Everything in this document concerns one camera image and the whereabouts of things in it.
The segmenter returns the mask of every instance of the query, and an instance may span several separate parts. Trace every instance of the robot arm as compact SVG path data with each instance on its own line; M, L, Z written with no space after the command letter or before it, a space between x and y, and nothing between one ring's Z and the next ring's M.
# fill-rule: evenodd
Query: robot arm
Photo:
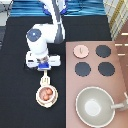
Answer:
M65 39L65 29L62 24L58 1L40 1L49 7L52 15L53 24L35 24L27 32L26 38L30 51L26 54L26 64L29 68L33 68L38 65L37 59L42 60L43 58L48 56L49 53L47 43L60 44ZM60 57L49 57L48 63L50 64L50 66L59 66Z

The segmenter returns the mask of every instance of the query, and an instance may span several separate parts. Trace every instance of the cup handle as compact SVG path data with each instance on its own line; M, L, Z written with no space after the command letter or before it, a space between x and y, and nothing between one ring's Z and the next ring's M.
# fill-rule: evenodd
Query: cup handle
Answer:
M49 107L51 107L52 105L53 105L52 102L49 102L49 103L45 104L45 107L46 107L46 108L49 108Z

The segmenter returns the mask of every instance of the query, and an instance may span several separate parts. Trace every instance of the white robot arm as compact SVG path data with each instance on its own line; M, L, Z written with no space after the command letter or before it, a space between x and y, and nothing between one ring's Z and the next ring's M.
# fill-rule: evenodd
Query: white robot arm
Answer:
M47 43L60 44L65 39L65 29L62 24L57 0L40 0L49 7L53 24L35 24L26 35L30 51L26 54L26 65L40 70L51 69L51 66L61 64L60 57L49 56Z

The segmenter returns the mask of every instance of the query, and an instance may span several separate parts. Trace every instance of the cable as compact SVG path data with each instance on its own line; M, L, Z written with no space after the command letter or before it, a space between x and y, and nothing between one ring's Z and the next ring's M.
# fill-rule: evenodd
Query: cable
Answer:
M12 4L13 1L14 1L14 0L12 0L12 1L10 2L9 6L8 6L8 9L7 9L7 16L9 16L9 11L11 10L11 9L10 9L10 6L11 6L11 4Z
M9 16L9 11L11 10L11 9L10 9L10 6L11 6L12 2L13 2L13 0L9 3L8 8L6 8L5 4L3 4L3 3L0 1L0 3L4 6L4 9L5 9L5 10L1 11L0 13L2 13L2 12L7 12L7 16Z
M4 10L1 11L0 13L7 11L5 5L1 1L0 1L0 3L4 6Z

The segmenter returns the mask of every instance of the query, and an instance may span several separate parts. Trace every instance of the white bowl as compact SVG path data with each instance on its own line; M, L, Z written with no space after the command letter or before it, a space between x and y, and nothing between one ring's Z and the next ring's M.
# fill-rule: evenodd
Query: white bowl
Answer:
M76 98L76 112L87 125L95 128L107 126L115 116L112 97L99 87L87 87Z
M47 101L43 100L41 97L40 97L40 93L41 91L47 89L47 88L50 88L53 92L51 98ZM37 93L36 93L36 100L38 101L38 103L41 105L41 106L44 106L44 107L51 107L56 101L57 101L57 98L58 98L58 93L57 93L57 90L55 89L55 87L51 86L51 85L45 85L45 86L41 86Z

